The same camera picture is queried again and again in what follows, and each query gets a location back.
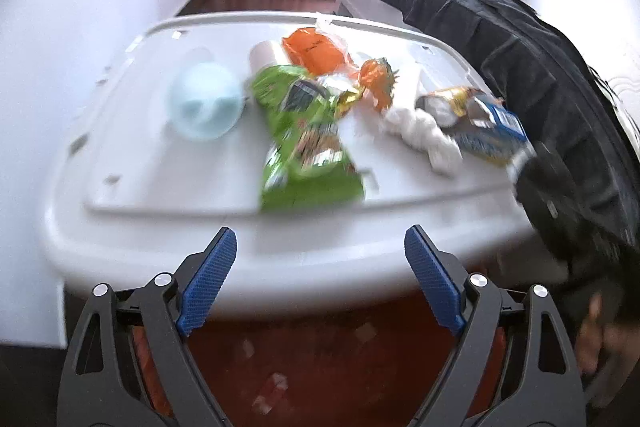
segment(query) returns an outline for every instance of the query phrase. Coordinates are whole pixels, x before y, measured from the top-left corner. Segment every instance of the green plastic packaging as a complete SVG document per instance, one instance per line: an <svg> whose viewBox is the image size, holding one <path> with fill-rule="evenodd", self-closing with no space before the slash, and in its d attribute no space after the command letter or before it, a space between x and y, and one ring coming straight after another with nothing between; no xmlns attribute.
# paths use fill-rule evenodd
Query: green plastic packaging
<svg viewBox="0 0 640 427"><path fill-rule="evenodd" d="M263 210L363 197L362 179L338 138L339 95L300 66L262 70L252 91L274 140L262 177Z"/></svg>

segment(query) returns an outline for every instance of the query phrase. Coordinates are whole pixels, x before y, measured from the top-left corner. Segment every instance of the dark red floor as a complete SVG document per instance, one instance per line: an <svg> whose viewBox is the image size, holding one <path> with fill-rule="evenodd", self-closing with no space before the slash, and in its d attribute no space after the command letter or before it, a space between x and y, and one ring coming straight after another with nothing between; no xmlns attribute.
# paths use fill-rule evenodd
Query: dark red floor
<svg viewBox="0 0 640 427"><path fill-rule="evenodd" d="M329 13L334 7L335 0L191 0L181 14ZM145 378L156 407L169 413L143 335L142 329L136 332ZM452 343L418 292L321 317L209 322L189 340L198 367L235 427L403 427L426 397ZM503 352L504 340L497 334L473 412L488 406Z"/></svg>

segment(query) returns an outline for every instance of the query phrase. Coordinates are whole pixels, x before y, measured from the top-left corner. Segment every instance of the blue gripper pad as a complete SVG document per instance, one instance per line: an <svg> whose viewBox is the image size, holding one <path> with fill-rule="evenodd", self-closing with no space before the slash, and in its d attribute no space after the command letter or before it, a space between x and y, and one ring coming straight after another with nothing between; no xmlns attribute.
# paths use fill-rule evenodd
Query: blue gripper pad
<svg viewBox="0 0 640 427"><path fill-rule="evenodd" d="M204 324L236 259L237 247L236 234L232 230L226 230L182 292L182 311L175 322L181 334L188 336L194 328Z"/></svg>
<svg viewBox="0 0 640 427"><path fill-rule="evenodd" d="M438 324L458 335L466 325L461 312L460 292L431 247L414 228L404 235L404 255Z"/></svg>

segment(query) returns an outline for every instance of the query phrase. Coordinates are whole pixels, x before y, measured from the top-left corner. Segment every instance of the crumpled white tissue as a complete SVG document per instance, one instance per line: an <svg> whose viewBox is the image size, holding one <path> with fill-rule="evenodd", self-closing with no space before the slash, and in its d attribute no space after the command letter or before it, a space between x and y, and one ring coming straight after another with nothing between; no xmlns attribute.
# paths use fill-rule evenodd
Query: crumpled white tissue
<svg viewBox="0 0 640 427"><path fill-rule="evenodd" d="M458 144L442 132L430 114L392 105L383 116L383 127L390 134L400 135L413 149L426 152L435 172L454 176L460 171L462 154Z"/></svg>

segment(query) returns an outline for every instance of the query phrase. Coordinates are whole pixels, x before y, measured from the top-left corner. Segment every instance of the black fabric cover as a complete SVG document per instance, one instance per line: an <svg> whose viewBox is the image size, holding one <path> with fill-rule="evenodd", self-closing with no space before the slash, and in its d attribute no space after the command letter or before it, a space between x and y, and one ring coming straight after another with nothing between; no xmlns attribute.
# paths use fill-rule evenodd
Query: black fabric cover
<svg viewBox="0 0 640 427"><path fill-rule="evenodd" d="M566 36L519 0L381 1L462 54L518 115L529 139L558 150L585 203L620 237L638 240L637 158Z"/></svg>

